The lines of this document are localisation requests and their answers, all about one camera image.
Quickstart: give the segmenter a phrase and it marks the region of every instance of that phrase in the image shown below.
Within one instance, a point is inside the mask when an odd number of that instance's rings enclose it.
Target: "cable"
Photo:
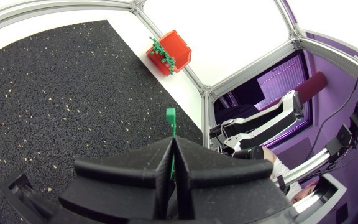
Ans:
[[[321,124],[321,126],[320,126],[320,128],[319,128],[319,130],[318,130],[318,133],[317,133],[316,139],[314,140],[313,146],[311,147],[308,156],[306,157],[305,161],[303,161],[303,162],[306,162],[306,161],[309,159],[311,153],[313,152],[313,149],[314,149],[314,147],[316,146],[317,139],[318,139],[318,137],[319,137],[319,135],[320,135],[321,129],[323,128],[324,124],[325,124],[330,118],[332,118],[336,113],[338,113],[338,112],[346,105],[347,102],[349,102],[349,100],[351,99],[351,97],[352,97],[352,95],[353,95],[353,93],[354,93],[354,90],[356,90],[357,83],[358,83],[358,81],[356,81],[356,83],[354,84],[352,93],[349,95],[349,97],[347,98],[347,100],[345,101],[345,103],[344,103],[340,108],[338,108],[338,110],[336,110],[331,116],[329,116],[328,118],[326,118],[326,119],[323,121],[323,123]]]
[[[326,173],[328,173],[328,172],[332,172],[332,171],[338,170],[338,169],[340,169],[340,168],[342,168],[342,167],[348,165],[350,162],[352,162],[352,160],[355,158],[355,156],[356,156],[356,154],[357,154],[357,151],[356,151],[355,148],[354,148],[354,151],[355,151],[355,153],[354,153],[352,159],[350,159],[349,161],[347,161],[344,165],[342,165],[342,166],[340,166],[340,167],[338,167],[338,168],[336,168],[336,169],[333,169],[333,168],[328,169],[328,167],[329,167],[329,166],[328,166],[327,168],[325,168],[325,169],[322,170],[322,171],[319,171],[319,172],[317,172],[317,173],[315,173],[315,174],[311,174],[311,175],[309,175],[309,176],[306,176],[306,177],[304,177],[304,178],[298,180],[298,182],[301,182],[301,181],[303,181],[303,180],[308,180],[308,179],[311,179],[311,178],[313,178],[313,177],[317,177],[317,176],[326,174]],[[344,158],[344,156],[345,156],[345,155],[343,155],[336,163],[333,163],[333,164],[337,164],[338,162],[340,162],[340,161]]]
[[[329,170],[328,172],[332,172],[332,171],[338,170],[338,169],[340,169],[340,168],[342,168],[342,167],[348,165],[350,162],[353,161],[353,159],[355,158],[356,154],[357,154],[357,150],[354,149],[354,154],[353,154],[352,159],[350,159],[350,160],[349,160],[347,163],[345,163],[344,165],[342,165],[342,166],[340,166],[340,167],[338,167],[338,168],[336,168],[336,169]]]

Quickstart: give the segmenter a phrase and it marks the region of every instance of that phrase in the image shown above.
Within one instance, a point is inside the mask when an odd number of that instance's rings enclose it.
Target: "black rubber mat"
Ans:
[[[0,50],[0,184],[22,170],[58,203],[76,158],[116,156],[171,135],[169,107],[178,135],[201,144],[201,131],[107,21],[10,44]],[[1,191],[0,222],[21,222]]]

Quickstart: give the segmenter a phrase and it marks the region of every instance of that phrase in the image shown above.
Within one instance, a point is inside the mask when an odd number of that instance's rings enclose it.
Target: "red bin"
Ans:
[[[175,59],[174,72],[182,70],[191,60],[191,49],[187,46],[186,42],[173,30],[165,34],[158,42],[169,54],[169,56]],[[147,56],[153,61],[158,69],[165,75],[171,74],[170,65],[162,63],[163,55],[151,54],[153,47],[147,51]]]

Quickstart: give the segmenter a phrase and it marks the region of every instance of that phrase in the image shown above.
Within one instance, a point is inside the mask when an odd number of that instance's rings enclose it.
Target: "white shirt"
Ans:
[[[281,162],[281,160],[277,157],[273,164],[273,179],[289,171],[290,171],[289,168],[286,167]],[[301,186],[296,181],[295,183],[290,185],[290,191],[287,193],[286,198],[291,202],[292,198],[301,190],[302,190]]]

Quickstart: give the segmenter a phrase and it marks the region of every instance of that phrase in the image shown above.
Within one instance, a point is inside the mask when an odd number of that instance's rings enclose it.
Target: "green plastic piece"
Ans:
[[[175,109],[174,108],[167,108],[167,121],[169,124],[171,124],[172,127],[172,137],[175,138],[175,133],[176,133],[176,128],[177,128],[177,124],[175,121]]]
[[[169,124],[171,124],[172,127],[172,138],[175,138],[176,135],[176,114],[174,108],[167,108],[166,118]],[[175,155],[172,156],[172,166],[171,166],[171,178],[173,174],[173,165],[175,163]]]
[[[161,63],[167,63],[170,65],[171,75],[173,75],[173,67],[175,66],[175,59],[165,51],[165,49],[161,46],[161,44],[155,39],[150,37],[152,41],[154,41],[153,44],[153,51],[150,52],[150,54],[160,54],[163,55],[163,58],[161,60]]]

